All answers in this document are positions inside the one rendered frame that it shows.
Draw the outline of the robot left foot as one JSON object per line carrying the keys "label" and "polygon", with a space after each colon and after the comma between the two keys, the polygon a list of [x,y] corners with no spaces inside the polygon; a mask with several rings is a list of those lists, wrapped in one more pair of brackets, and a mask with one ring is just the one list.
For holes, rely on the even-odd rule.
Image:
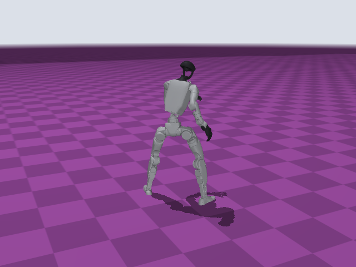
{"label": "robot left foot", "polygon": [[148,190],[146,190],[147,185],[144,186],[144,192],[146,193],[146,195],[152,195],[152,190],[150,190],[150,188]]}

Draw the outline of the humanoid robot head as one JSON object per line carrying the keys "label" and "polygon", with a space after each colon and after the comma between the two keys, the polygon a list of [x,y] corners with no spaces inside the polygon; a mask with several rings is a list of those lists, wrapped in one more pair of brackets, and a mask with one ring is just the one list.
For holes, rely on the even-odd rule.
{"label": "humanoid robot head", "polygon": [[[183,75],[181,75],[181,77],[179,79],[177,79],[177,80],[186,81],[187,82],[187,80],[189,80],[192,77],[192,75],[193,75],[194,71],[196,70],[196,68],[195,68],[194,64],[192,62],[190,62],[190,61],[182,62],[180,67],[183,69]],[[185,75],[185,71],[191,71],[192,73],[188,77],[188,76]]]}

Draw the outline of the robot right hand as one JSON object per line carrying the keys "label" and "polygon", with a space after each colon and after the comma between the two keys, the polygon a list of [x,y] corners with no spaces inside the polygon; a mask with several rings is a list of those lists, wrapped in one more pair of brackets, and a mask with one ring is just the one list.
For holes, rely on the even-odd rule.
{"label": "robot right hand", "polygon": [[208,140],[206,141],[209,141],[212,137],[212,132],[211,132],[211,128],[207,125],[207,127],[205,128],[204,126],[200,126],[202,128],[203,131],[205,131],[207,137],[208,137]]}

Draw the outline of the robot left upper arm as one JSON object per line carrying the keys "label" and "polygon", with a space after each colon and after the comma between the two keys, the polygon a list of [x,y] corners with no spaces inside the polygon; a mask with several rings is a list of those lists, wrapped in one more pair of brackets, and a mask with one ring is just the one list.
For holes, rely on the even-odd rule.
{"label": "robot left upper arm", "polygon": [[165,101],[165,97],[166,97],[166,93],[167,93],[167,89],[168,89],[170,81],[171,80],[164,83],[164,101]]}

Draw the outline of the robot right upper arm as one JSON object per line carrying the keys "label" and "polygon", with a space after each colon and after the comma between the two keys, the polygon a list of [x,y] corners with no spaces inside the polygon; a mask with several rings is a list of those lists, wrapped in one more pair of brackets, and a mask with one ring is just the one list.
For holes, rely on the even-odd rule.
{"label": "robot right upper arm", "polygon": [[189,91],[190,91],[190,103],[188,107],[191,111],[193,111],[196,110],[195,101],[197,101],[198,99],[199,89],[196,85],[191,84],[189,87]]}

